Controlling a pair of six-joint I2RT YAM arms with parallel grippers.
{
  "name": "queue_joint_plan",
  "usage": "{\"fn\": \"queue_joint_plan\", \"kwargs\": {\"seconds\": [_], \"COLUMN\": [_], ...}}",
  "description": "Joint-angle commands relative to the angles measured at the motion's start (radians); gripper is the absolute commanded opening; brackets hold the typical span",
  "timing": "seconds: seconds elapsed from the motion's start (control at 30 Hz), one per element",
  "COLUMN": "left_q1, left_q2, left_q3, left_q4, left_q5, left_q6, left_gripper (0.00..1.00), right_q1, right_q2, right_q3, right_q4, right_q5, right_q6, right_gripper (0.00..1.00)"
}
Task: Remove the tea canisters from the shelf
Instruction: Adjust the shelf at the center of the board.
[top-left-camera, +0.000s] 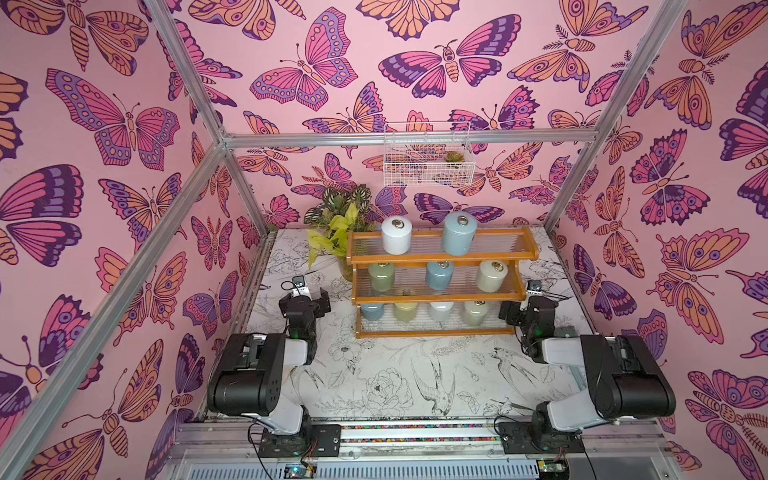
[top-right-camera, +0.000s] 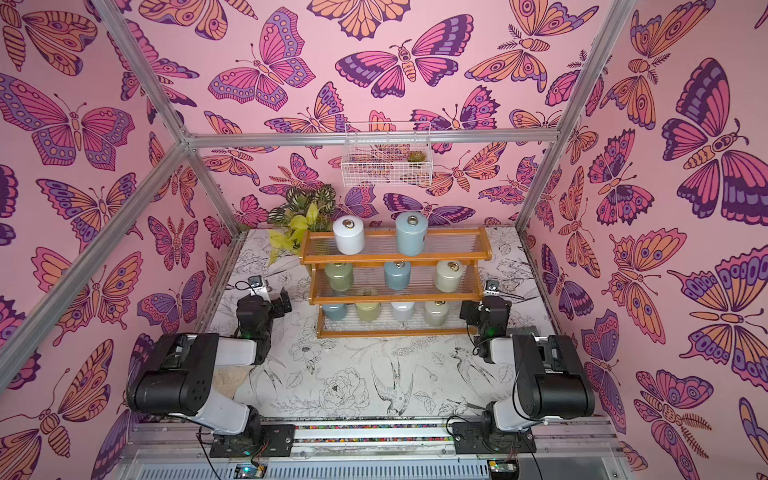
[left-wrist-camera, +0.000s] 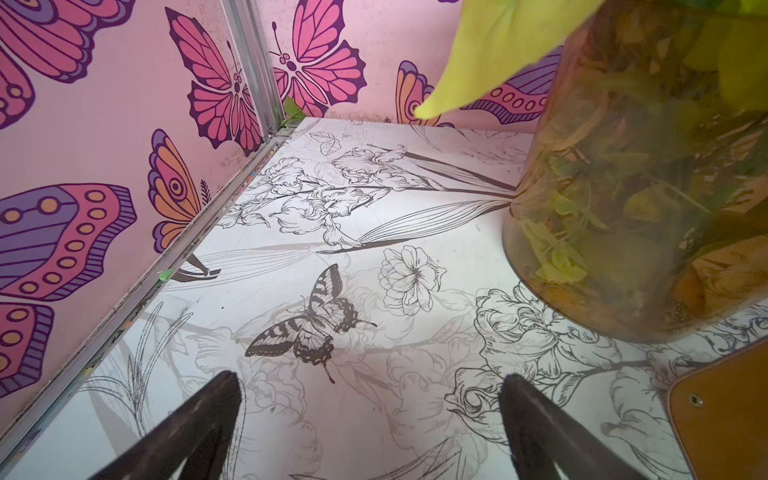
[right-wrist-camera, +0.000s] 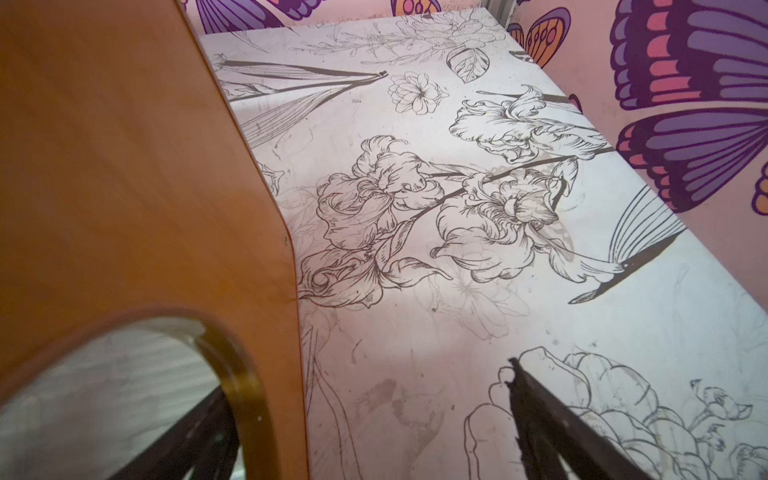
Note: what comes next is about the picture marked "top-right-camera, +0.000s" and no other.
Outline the green tea canister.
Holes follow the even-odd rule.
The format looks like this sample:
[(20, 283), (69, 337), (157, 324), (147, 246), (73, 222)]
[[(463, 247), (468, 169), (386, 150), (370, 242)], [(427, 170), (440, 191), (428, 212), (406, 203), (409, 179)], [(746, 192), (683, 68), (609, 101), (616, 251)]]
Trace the green tea canister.
[(329, 287), (334, 292), (346, 292), (353, 287), (354, 271), (350, 263), (329, 263), (324, 268)]

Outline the white tea canister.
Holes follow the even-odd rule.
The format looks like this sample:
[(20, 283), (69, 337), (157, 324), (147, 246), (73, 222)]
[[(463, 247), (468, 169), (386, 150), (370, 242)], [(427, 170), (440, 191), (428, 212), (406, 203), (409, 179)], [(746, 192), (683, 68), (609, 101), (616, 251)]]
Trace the white tea canister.
[(365, 247), (364, 224), (361, 218), (344, 215), (333, 223), (336, 248), (341, 254), (356, 255)]

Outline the blue tea canister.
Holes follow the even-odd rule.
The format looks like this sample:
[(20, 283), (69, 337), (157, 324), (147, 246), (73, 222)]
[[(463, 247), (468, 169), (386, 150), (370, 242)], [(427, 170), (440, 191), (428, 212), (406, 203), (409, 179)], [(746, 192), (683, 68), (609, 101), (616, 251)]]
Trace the blue tea canister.
[(388, 288), (401, 291), (409, 286), (412, 265), (408, 261), (387, 262), (384, 264), (385, 284)]

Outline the light blue tall canister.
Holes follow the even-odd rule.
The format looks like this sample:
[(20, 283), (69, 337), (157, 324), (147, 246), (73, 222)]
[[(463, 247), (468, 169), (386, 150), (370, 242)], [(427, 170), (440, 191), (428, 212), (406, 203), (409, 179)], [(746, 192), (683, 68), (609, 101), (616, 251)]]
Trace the light blue tall canister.
[(396, 244), (400, 254), (418, 256), (425, 249), (428, 220), (420, 212), (401, 212), (396, 220)]

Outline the cream tea canister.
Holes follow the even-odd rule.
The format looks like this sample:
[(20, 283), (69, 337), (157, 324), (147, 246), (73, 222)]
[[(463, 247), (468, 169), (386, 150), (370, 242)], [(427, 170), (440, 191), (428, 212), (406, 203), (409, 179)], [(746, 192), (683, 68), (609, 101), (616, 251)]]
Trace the cream tea canister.
[(456, 292), (461, 284), (465, 265), (458, 260), (441, 260), (435, 269), (435, 287), (444, 293)]

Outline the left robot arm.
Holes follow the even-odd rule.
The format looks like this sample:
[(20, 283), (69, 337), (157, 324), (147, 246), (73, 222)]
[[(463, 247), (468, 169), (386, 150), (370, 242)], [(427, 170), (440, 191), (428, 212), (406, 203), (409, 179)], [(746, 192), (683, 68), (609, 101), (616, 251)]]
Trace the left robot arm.
[(127, 404), (137, 413), (182, 418), (227, 440), (257, 446), (264, 439), (258, 411), (214, 387), (221, 367), (258, 366), (272, 344), (276, 319), (292, 311), (286, 289), (275, 298), (259, 293), (238, 300), (239, 334), (165, 334), (127, 388)]

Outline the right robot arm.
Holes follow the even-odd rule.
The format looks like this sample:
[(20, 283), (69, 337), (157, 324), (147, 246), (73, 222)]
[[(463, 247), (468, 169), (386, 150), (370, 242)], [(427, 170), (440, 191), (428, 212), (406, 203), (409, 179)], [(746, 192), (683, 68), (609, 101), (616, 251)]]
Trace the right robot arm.
[(483, 429), (518, 434), (552, 419), (590, 417), (595, 398), (572, 340), (508, 329), (512, 303), (500, 296), (464, 301), (459, 318), (477, 328), (473, 354), (488, 364), (511, 369), (511, 394), (488, 404)]

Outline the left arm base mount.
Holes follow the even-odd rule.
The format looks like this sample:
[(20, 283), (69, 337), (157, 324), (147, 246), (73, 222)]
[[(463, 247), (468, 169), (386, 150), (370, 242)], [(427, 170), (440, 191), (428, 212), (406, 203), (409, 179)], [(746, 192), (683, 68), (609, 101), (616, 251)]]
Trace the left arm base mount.
[(238, 435), (215, 435), (210, 441), (212, 458), (289, 457), (294, 445), (295, 424), (262, 425)]

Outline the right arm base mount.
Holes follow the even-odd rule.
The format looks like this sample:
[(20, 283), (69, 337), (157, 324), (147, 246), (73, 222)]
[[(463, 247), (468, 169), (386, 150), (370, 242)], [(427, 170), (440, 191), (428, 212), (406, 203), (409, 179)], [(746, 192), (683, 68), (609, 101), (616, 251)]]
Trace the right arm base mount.
[(506, 456), (536, 453), (530, 432), (501, 432), (479, 421), (458, 420), (447, 424), (457, 454)]

